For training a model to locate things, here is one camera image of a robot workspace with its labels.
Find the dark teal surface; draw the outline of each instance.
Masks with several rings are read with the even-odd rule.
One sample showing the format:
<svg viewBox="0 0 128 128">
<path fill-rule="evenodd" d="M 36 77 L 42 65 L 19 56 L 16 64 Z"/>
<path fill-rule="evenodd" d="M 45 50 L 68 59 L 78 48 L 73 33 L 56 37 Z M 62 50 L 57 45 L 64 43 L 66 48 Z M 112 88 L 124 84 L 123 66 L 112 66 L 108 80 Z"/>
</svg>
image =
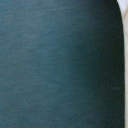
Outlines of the dark teal surface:
<svg viewBox="0 0 128 128">
<path fill-rule="evenodd" d="M 123 47 L 116 0 L 1 0 L 0 128 L 123 128 Z"/>
</svg>

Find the dark green wall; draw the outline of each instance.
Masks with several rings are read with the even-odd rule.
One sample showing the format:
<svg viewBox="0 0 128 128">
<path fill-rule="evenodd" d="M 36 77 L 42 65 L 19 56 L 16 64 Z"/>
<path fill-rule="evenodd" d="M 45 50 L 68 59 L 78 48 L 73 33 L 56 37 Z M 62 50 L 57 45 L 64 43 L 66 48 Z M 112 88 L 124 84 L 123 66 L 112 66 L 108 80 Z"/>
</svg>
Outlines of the dark green wall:
<svg viewBox="0 0 128 128">
<path fill-rule="evenodd" d="M 116 0 L 1 0 L 0 127 L 123 128 L 123 47 Z"/>
</svg>

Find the teal fabric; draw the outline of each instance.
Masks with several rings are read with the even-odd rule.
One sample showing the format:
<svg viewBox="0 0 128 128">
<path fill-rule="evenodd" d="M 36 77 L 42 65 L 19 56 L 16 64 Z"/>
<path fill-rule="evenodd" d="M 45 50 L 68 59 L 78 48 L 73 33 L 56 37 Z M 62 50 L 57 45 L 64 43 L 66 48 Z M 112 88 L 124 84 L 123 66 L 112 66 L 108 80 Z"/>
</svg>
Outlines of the teal fabric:
<svg viewBox="0 0 128 128">
<path fill-rule="evenodd" d="M 1 0 L 0 128 L 123 128 L 123 47 L 116 0 Z"/>
</svg>

